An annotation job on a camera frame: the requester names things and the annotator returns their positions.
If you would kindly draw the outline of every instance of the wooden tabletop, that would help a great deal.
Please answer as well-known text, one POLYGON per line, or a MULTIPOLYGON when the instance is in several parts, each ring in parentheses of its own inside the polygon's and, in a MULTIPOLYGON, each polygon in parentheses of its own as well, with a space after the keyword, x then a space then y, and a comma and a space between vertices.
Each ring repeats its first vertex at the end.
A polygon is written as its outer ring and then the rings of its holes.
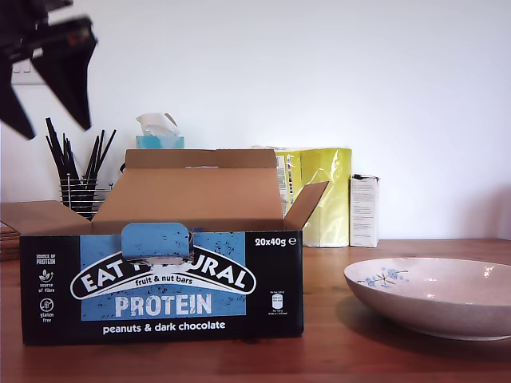
POLYGON ((27 347, 21 338, 19 263, 4 262, 2 383, 511 381, 511 339, 463 342, 416 334, 353 296, 343 277, 345 266, 398 256, 511 264, 511 241, 381 241, 377 249, 306 248, 303 336, 250 343, 27 347))

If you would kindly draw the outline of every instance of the small box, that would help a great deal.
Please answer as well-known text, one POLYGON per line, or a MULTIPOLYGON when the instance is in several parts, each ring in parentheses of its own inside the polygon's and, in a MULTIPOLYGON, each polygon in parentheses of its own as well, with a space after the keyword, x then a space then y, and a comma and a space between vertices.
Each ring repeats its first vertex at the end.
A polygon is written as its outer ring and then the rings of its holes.
POLYGON ((354 175, 350 191, 350 246, 378 246, 378 177, 354 175))
POLYGON ((327 182, 282 217, 273 150, 128 150, 92 222, 56 201, 3 203, 22 234, 27 345, 294 337, 302 228, 327 182))

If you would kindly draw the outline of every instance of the wall outlet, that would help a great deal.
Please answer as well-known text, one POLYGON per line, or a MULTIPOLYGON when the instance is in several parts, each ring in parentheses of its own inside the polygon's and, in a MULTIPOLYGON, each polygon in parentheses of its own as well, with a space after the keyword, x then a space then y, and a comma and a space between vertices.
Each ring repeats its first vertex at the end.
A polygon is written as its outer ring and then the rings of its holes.
POLYGON ((13 65, 12 85, 46 85, 30 60, 17 62, 13 65))

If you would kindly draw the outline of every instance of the bowl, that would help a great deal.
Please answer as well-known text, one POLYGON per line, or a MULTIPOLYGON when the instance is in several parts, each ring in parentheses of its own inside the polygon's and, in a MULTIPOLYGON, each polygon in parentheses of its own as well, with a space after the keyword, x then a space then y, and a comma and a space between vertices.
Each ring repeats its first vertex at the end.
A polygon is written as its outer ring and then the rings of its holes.
POLYGON ((366 306, 419 333, 466 341, 511 337, 511 267, 462 259, 353 263, 348 286, 366 306))

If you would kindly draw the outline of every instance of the blue floral pattern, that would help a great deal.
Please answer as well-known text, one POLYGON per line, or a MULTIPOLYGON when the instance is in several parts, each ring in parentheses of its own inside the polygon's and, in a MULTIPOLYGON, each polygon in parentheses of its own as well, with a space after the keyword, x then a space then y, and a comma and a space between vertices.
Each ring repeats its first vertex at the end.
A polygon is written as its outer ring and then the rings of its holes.
POLYGON ((400 281, 404 280, 404 282, 409 282, 409 279, 404 279, 402 275, 399 275, 401 273, 407 273, 408 270, 388 269, 386 271, 386 275, 384 273, 385 270, 386 268, 382 267, 382 273, 376 274, 376 276, 373 275, 372 277, 367 277, 365 280, 357 281, 357 283, 367 283, 369 287, 376 287, 376 283, 381 282, 378 283, 379 287, 390 289, 391 285, 395 285, 395 282, 393 282, 392 279, 394 281, 399 279, 400 281))

